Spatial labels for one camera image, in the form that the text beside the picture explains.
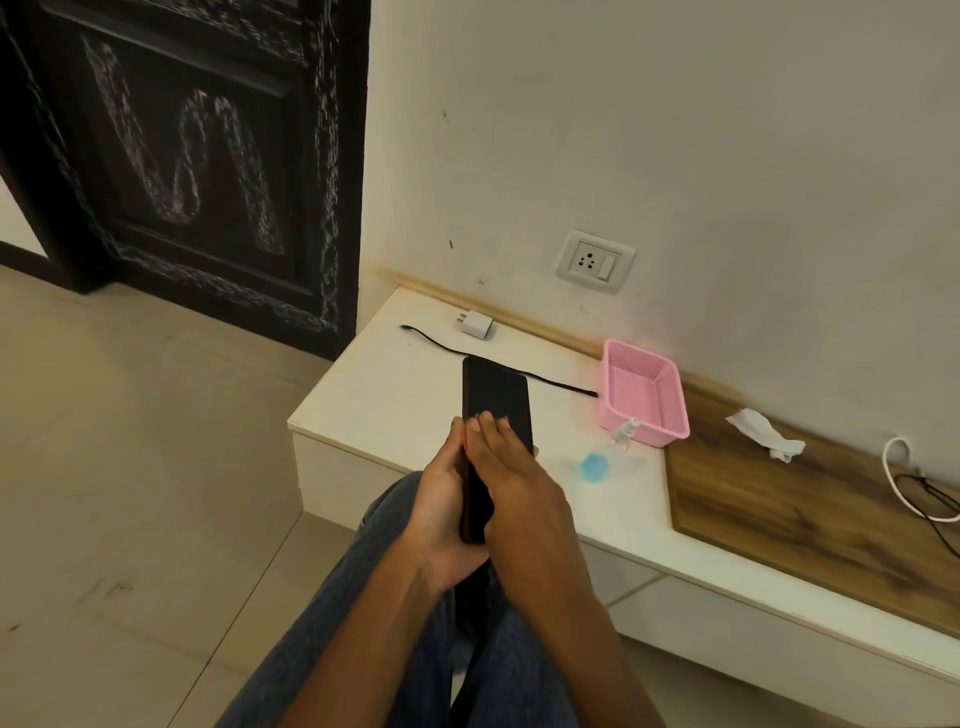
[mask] white cable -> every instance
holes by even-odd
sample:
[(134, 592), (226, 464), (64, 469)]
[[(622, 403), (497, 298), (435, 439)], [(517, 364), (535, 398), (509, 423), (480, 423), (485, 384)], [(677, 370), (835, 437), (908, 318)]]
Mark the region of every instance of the white cable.
[(883, 446), (883, 454), (880, 455), (880, 462), (883, 463), (883, 472), (886, 473), (887, 482), (890, 483), (890, 487), (894, 489), (894, 493), (900, 499), (900, 502), (903, 503), (907, 508), (909, 508), (913, 513), (921, 518), (926, 518), (929, 521), (936, 521), (937, 523), (957, 523), (960, 522), (960, 513), (956, 516), (951, 516), (950, 518), (938, 518), (936, 516), (925, 516), (921, 511), (917, 510), (913, 505), (910, 504), (910, 501), (903, 497), (903, 493), (900, 492), (900, 488), (897, 487), (897, 481), (894, 480), (893, 474), (890, 473), (890, 464), (887, 462), (887, 456), (890, 454), (890, 446), (895, 443), (903, 443), (903, 446), (906, 448), (906, 461), (909, 465), (910, 463), (910, 443), (908, 443), (902, 437), (894, 437), (887, 441), (887, 444)]

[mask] blue denim jeans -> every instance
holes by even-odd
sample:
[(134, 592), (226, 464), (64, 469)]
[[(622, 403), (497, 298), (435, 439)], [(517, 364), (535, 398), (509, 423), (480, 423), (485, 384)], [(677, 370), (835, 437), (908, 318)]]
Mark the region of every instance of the blue denim jeans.
[[(237, 693), (216, 728), (272, 728), (283, 718), (373, 569), (410, 519), (420, 473), (387, 489), (367, 511), (353, 543), (286, 635)], [(454, 593), (423, 626), (387, 720), (389, 726), (561, 726), (579, 723), (566, 684), (490, 570), (489, 617), (450, 705), (458, 642)]]

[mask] floor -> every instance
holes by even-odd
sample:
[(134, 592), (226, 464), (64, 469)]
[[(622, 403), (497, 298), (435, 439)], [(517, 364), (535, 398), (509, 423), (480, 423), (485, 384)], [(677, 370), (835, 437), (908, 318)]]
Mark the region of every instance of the floor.
[[(285, 421), (329, 363), (0, 266), (0, 722), (208, 728), (347, 547)], [(672, 728), (824, 716), (629, 643)]]

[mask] electrical outlet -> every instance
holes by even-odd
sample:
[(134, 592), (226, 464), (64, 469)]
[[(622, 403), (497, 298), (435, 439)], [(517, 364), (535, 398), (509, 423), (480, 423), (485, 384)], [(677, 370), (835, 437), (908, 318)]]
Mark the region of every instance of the electrical outlet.
[(557, 264), (557, 276), (587, 288), (616, 293), (623, 285), (636, 251), (585, 232), (566, 239)]

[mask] blue liquid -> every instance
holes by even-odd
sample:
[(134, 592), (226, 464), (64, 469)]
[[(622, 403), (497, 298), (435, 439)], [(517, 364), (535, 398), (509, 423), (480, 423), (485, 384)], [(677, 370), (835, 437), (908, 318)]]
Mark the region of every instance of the blue liquid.
[(587, 483), (599, 483), (610, 472), (610, 463), (599, 452), (592, 452), (580, 461), (579, 470)]

